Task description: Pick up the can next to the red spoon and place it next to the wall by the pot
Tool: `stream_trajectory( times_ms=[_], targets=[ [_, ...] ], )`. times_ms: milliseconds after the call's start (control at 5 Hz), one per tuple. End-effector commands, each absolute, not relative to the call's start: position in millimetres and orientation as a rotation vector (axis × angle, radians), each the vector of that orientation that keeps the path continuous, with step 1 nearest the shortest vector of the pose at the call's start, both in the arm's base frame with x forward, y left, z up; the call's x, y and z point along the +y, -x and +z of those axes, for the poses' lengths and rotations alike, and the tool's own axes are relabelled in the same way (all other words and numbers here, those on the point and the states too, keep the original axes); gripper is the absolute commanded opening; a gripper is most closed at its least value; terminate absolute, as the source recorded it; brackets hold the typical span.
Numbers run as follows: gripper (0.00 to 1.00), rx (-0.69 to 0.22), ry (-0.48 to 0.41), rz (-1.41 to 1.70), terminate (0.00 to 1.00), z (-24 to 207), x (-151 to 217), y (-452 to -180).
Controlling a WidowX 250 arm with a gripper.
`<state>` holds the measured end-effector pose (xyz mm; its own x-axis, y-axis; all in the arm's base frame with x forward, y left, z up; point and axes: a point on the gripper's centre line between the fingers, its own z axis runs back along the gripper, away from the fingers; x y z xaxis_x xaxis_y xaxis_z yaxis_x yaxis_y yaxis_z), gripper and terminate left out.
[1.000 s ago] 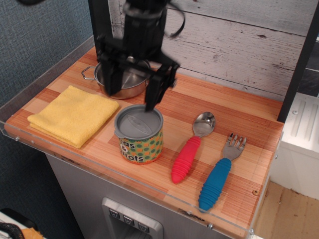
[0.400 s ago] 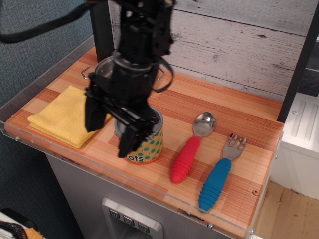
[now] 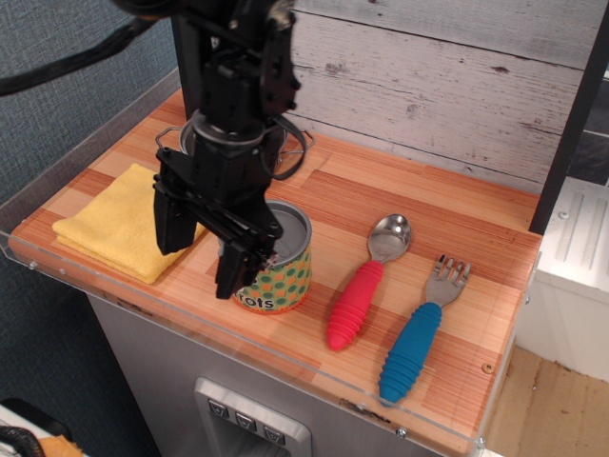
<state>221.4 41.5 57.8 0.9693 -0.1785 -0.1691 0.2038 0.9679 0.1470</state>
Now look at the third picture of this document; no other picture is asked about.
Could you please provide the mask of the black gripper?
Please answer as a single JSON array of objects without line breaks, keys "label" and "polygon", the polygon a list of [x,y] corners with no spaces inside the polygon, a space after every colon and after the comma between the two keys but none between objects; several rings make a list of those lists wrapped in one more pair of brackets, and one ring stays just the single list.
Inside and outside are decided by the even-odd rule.
[{"label": "black gripper", "polygon": [[217,235],[218,299],[228,299],[254,282],[282,234],[265,201],[279,151],[279,142],[266,138],[271,129],[226,134],[194,128],[190,155],[179,148],[156,152],[157,246],[163,255],[189,248],[197,225]]}]

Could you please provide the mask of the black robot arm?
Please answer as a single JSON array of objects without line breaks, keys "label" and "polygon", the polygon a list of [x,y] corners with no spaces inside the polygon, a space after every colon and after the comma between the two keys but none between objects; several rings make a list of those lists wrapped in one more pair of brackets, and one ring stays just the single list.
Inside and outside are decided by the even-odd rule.
[{"label": "black robot arm", "polygon": [[216,295],[250,285],[275,253],[280,223],[265,202],[285,118],[299,89],[289,1],[192,1],[172,19],[190,145],[161,148],[154,188],[157,244],[189,247],[197,226],[221,242]]}]

